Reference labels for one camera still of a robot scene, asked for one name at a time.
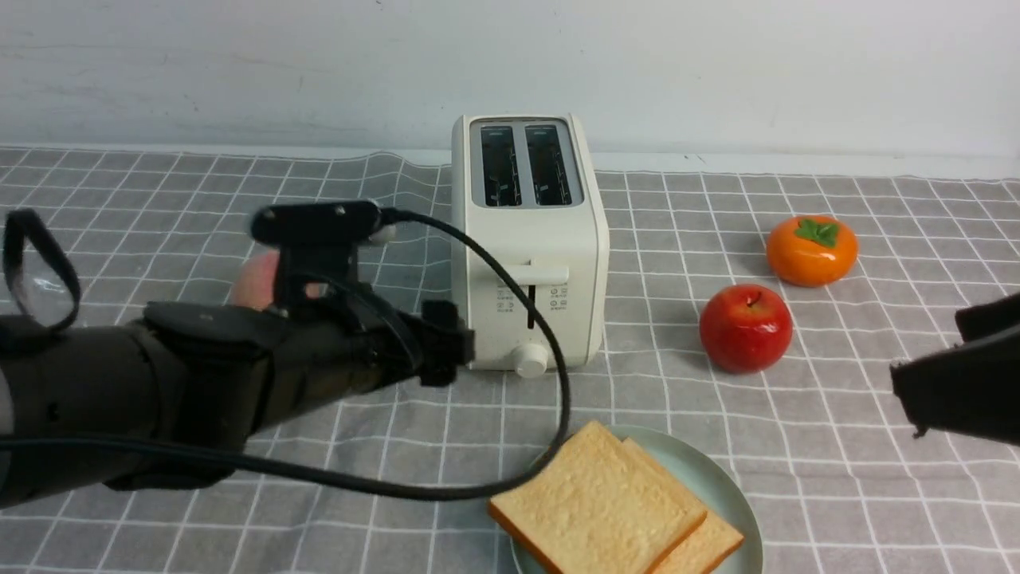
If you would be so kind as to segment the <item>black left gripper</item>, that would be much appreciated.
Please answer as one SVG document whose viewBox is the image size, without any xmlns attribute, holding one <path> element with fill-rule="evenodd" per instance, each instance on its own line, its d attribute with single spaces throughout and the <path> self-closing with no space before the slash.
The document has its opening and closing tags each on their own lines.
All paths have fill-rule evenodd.
<svg viewBox="0 0 1020 574">
<path fill-rule="evenodd" d="M 422 342 L 364 289 L 305 299 L 291 313 L 188 302 L 151 302 L 143 311 L 143 323 L 188 370 L 172 438 L 206 447 L 244 446 L 419 368 L 423 387 L 448 387 L 474 361 L 475 333 L 443 299 L 423 301 L 420 320 Z"/>
</svg>

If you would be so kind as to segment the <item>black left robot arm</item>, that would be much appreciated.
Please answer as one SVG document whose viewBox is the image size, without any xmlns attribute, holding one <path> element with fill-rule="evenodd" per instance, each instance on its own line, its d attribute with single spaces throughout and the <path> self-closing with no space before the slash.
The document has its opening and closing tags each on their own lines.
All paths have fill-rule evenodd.
<svg viewBox="0 0 1020 574">
<path fill-rule="evenodd" d="M 151 301 L 118 326 L 2 317 L 2 508 L 104 484 L 225 480 L 255 434 L 406 380 L 445 387 L 475 355 L 449 301 L 397 310 L 358 276 L 359 248 L 403 221 L 371 200 L 265 206 L 266 309 Z"/>
</svg>

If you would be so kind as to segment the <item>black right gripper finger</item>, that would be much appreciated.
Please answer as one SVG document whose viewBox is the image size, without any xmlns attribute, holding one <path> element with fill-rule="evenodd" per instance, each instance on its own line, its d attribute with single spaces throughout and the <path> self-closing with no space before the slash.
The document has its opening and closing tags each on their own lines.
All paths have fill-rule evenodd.
<svg viewBox="0 0 1020 574">
<path fill-rule="evenodd" d="M 892 393 L 915 427 L 1019 443 L 1018 327 L 890 366 Z"/>
<path fill-rule="evenodd" d="M 965 343 L 1005 332 L 1018 324 L 1018 292 L 987 304 L 973 305 L 955 312 L 955 326 Z"/>
</svg>

